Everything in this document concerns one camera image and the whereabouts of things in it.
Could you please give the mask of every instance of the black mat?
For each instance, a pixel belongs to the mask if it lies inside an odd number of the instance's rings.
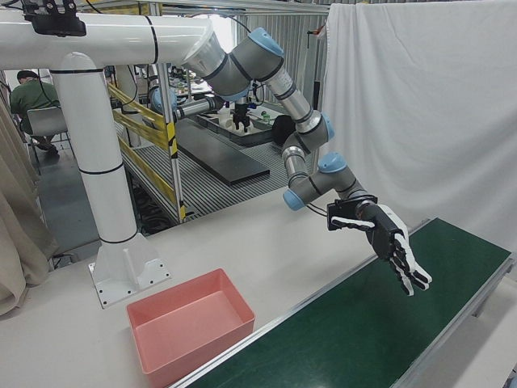
[[[228,185],[269,175],[269,168],[262,163],[218,141],[206,131],[192,120],[179,121],[176,124],[178,148]]]

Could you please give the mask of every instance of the white curtain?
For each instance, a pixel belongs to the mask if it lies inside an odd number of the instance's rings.
[[[407,223],[517,251],[517,2],[333,5],[323,111],[359,181]]]
[[[10,113],[0,100],[0,315],[39,285],[57,243],[36,205],[36,174]]]

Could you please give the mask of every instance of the white curved pipe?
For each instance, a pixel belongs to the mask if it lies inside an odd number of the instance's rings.
[[[34,32],[21,11],[0,11],[0,69],[67,70],[61,59],[79,52],[95,66],[155,62],[153,30],[145,16],[78,14],[86,36],[48,36]],[[157,62],[182,65],[212,37],[208,19],[148,17],[156,34]]]

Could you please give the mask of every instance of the green conveyor belt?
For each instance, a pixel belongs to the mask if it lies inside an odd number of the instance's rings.
[[[428,291],[406,297],[375,260],[189,386],[390,387],[510,254],[439,219],[410,243]]]

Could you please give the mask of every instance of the person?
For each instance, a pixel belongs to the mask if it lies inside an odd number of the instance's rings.
[[[16,78],[19,86],[11,92],[11,113],[20,116],[22,131],[38,141],[36,146],[39,149],[57,154],[56,146],[51,143],[53,136],[32,136],[31,123],[27,117],[30,109],[59,106],[56,88],[50,83],[41,82],[38,74],[30,70],[19,71]]]

